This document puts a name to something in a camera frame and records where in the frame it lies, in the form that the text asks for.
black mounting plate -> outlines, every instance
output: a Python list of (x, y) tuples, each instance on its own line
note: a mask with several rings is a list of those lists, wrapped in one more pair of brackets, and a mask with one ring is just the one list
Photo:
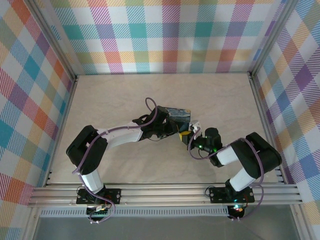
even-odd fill
[(209, 187), (209, 196), (210, 196), (210, 203), (212, 204), (225, 204), (225, 203), (232, 203), (232, 204), (245, 204), (245, 203), (254, 203), (255, 197), (252, 191), (252, 188), (247, 187), (237, 196), (230, 199), (226, 194), (225, 187)]
[[(111, 200), (114, 204), (120, 204), (121, 199), (121, 189), (120, 188), (106, 188), (104, 190), (106, 199)], [(84, 188), (78, 190), (78, 196), (76, 198), (75, 204), (77, 205), (92, 205), (94, 202), (89, 199), (92, 196)]]

aluminum rail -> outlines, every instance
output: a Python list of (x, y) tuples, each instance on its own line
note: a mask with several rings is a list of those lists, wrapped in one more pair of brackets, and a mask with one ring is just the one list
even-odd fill
[[(80, 207), (76, 205), (77, 188), (80, 185), (54, 184), (35, 188), (29, 207)], [(195, 206), (226, 206), (228, 203), (210, 203), (205, 195), (209, 186), (224, 187), (223, 183), (181, 183), (181, 184), (106, 184), (107, 188), (119, 188), (121, 201), (119, 207), (195, 207)], [(296, 205), (302, 199), (295, 184), (264, 183), (263, 205)], [(255, 202), (261, 197), (261, 188), (253, 188)]]

plaid fabric backdrop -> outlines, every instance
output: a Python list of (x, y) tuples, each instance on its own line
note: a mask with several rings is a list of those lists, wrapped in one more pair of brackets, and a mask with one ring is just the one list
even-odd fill
[(320, 0), (300, 0), (258, 73), (283, 166), (320, 239)]
[(37, 2), (75, 70), (89, 75), (247, 72), (281, 1)]
[(0, 239), (19, 237), (71, 80), (23, 0), (0, 1)]

beige table surface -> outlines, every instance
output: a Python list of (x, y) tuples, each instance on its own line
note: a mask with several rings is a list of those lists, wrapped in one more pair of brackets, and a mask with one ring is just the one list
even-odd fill
[[(149, 114), (145, 97), (160, 106), (190, 109), (203, 130), (218, 128), (224, 145), (252, 132), (265, 137), (244, 73), (81, 76), (49, 183), (78, 183), (66, 155), (69, 144), (86, 125), (112, 128)], [(98, 167), (105, 183), (224, 183), (240, 169), (238, 162), (216, 168), (209, 160), (191, 158), (177, 134), (114, 147)], [(274, 171), (264, 179), (277, 182)]]

